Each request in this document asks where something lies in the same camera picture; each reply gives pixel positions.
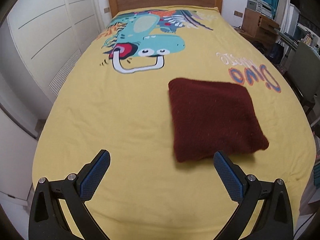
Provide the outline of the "dark red knitted sweater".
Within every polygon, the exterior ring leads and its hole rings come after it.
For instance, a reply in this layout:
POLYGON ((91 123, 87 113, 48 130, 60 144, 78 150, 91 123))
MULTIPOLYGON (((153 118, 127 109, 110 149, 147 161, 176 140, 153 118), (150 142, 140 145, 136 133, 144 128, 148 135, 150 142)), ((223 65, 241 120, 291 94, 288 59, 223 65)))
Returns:
POLYGON ((168 83, 179 163, 269 147, 248 90, 235 83, 176 78, 168 83))

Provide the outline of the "grey-green chair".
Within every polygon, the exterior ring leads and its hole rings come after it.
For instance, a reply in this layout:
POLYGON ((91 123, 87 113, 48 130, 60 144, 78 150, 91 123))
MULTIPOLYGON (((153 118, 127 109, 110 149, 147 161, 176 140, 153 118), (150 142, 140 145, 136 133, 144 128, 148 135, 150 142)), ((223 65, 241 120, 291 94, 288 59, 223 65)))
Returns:
POLYGON ((284 77, 301 106, 308 107, 305 113, 308 116, 315 106, 314 97, 319 89, 319 54, 300 42, 284 77))

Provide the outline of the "black bag on floor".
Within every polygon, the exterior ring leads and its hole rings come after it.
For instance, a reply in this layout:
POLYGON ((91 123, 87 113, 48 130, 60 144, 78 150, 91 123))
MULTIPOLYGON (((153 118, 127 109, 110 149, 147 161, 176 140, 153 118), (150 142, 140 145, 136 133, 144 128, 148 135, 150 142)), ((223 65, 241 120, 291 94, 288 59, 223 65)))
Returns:
POLYGON ((279 43, 274 43, 267 58, 272 64, 280 64, 283 56, 284 56, 283 45, 279 43))

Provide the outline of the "wooden drawer cabinet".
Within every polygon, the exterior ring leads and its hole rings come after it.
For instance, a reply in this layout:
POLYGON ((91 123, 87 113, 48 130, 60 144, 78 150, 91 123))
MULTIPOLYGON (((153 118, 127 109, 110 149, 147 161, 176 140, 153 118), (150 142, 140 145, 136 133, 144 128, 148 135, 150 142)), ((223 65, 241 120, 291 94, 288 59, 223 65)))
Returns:
POLYGON ((276 30, 280 30, 279 24, 260 12, 245 9, 241 29, 249 35, 253 41, 261 42, 265 47, 271 47, 278 37, 276 30))

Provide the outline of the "white wardrobe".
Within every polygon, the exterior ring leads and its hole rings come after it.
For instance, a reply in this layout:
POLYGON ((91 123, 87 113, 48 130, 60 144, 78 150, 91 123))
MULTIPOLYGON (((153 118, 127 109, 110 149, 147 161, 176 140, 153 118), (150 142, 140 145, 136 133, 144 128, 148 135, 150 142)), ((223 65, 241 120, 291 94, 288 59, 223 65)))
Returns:
POLYGON ((39 135, 100 30, 94 0, 10 0, 1 22, 1 110, 27 135, 39 135))

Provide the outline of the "white printer on cabinet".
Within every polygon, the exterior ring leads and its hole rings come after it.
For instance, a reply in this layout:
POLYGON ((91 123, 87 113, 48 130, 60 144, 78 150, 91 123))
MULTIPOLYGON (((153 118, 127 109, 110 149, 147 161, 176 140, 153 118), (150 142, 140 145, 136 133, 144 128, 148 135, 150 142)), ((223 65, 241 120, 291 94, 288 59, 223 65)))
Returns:
POLYGON ((246 8, 257 11, 269 18, 273 18, 273 8, 262 0, 247 0, 246 8))

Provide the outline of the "wall socket plate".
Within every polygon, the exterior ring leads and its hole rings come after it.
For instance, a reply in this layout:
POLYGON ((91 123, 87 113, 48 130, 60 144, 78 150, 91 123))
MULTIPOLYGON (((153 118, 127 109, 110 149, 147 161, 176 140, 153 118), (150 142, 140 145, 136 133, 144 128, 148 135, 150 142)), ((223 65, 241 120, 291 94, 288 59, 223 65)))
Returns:
POLYGON ((243 13, 235 10, 235 11, 234 11, 234 16, 243 18, 243 13))

